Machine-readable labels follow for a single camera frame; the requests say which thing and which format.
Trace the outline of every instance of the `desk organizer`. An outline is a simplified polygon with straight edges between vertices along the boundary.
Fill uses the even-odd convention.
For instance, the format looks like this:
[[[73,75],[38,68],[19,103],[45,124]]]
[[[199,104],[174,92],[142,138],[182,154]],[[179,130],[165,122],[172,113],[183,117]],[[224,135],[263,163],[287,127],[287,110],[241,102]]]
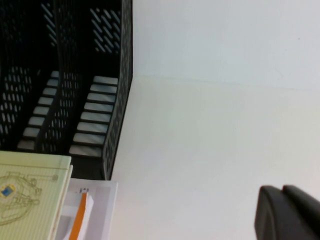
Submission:
[[[132,0],[0,0],[0,149],[110,179],[132,81]]]

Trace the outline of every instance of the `perforated metal panel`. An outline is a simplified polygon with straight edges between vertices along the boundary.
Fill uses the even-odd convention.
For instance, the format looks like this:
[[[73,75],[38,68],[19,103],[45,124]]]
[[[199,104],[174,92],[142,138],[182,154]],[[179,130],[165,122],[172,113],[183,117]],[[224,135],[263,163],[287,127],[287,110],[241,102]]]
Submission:
[[[132,1],[122,1],[120,75],[110,128],[103,146],[106,179],[110,179],[115,164],[119,137],[132,81]]]

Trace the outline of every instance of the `notebook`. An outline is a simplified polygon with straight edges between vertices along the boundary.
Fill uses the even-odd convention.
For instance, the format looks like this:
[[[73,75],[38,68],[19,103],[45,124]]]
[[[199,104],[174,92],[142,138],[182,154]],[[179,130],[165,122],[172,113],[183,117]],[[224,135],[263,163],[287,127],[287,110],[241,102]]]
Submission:
[[[54,240],[71,157],[0,151],[0,239]]]

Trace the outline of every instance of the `white wall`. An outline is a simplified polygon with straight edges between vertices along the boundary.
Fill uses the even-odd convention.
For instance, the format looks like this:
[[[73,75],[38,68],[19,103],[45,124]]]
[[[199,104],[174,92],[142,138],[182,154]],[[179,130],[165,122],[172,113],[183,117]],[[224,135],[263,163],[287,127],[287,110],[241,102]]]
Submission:
[[[318,0],[133,0],[134,75],[320,89]]]
[[[255,240],[261,185],[320,199],[319,124],[318,92],[136,77],[110,239]]]

